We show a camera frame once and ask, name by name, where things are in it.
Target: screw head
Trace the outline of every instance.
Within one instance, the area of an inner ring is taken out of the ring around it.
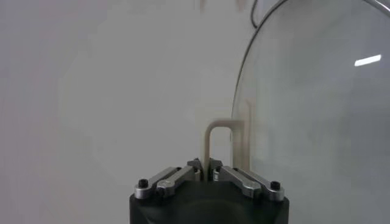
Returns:
[[[272,181],[271,182],[271,189],[274,191],[280,190],[280,183],[278,181]]]
[[[147,181],[147,179],[140,179],[139,181],[138,181],[138,187],[140,187],[140,188],[146,188],[147,186],[148,186],[148,181]]]

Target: black plastic housing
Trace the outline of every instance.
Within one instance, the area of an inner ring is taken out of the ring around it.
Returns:
[[[145,200],[130,197],[131,224],[287,224],[289,200],[244,196],[231,182],[186,181],[175,195]]]

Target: gray surface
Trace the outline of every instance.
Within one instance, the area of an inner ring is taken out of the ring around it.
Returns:
[[[0,1],[0,223],[125,224],[230,117],[249,2]],[[229,163],[228,130],[211,140]]]

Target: black cable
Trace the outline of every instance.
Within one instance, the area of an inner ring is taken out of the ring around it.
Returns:
[[[255,9],[256,9],[256,5],[257,5],[257,1],[258,0],[255,0],[253,2],[253,5],[252,5],[252,10],[250,11],[250,21],[252,22],[252,26],[253,28],[257,29],[258,25],[256,24],[255,22],[255,18],[254,18],[254,14],[255,14]]]

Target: silver linkage arm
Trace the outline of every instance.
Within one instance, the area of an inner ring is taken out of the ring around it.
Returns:
[[[246,178],[256,181],[261,184],[262,194],[270,201],[283,201],[285,197],[285,190],[281,187],[277,181],[271,181],[262,178],[261,176],[250,172],[238,169],[237,172],[245,176]]]
[[[241,189],[243,195],[257,198],[261,194],[261,185],[252,181],[229,166],[222,166],[219,170],[218,181],[230,181]]]
[[[177,172],[176,168],[169,167],[161,171],[160,173],[158,173],[156,176],[150,178],[149,180],[141,179],[138,182],[138,184],[135,185],[135,190],[134,190],[135,198],[137,199],[149,198],[154,193],[157,182],[171,176],[175,172]]]
[[[161,197],[172,196],[175,194],[175,189],[178,188],[184,181],[196,181],[196,179],[194,167],[185,166],[167,179],[160,180],[157,183],[157,194]]]

